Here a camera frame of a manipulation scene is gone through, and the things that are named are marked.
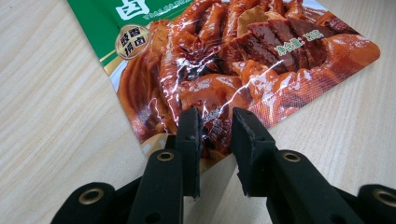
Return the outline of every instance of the transparent plastic wrapper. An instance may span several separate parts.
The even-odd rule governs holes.
[[[122,107],[143,146],[176,134],[181,111],[197,107],[203,169],[231,153],[234,107],[270,128],[380,55],[373,42],[307,0],[195,0],[172,20],[142,29],[146,46],[116,79]]]

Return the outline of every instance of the snack package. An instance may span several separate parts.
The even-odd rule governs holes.
[[[204,121],[202,168],[231,153],[234,107],[270,128],[379,58],[314,0],[69,0],[145,152]]]

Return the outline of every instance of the green label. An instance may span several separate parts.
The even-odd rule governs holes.
[[[68,0],[103,66],[117,57],[115,41],[127,24],[173,19],[191,0]]]

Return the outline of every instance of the wooden table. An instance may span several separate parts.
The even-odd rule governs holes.
[[[381,58],[270,133],[340,189],[396,189],[396,1],[319,2]],[[120,188],[146,159],[65,0],[1,0],[0,15],[0,222],[48,223],[74,189]],[[202,197],[185,200],[185,223],[271,223],[265,199],[245,198],[236,173],[233,156],[204,172]]]

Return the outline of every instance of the plastic food bag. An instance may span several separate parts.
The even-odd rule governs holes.
[[[151,14],[147,25],[133,17],[151,19],[149,0],[123,3],[117,11],[131,20],[115,52],[124,61],[110,78],[136,136],[150,150],[177,132],[181,111],[196,106],[204,169],[230,154],[233,107],[270,128],[380,55],[315,1],[176,1],[163,12],[177,8],[177,16]]]

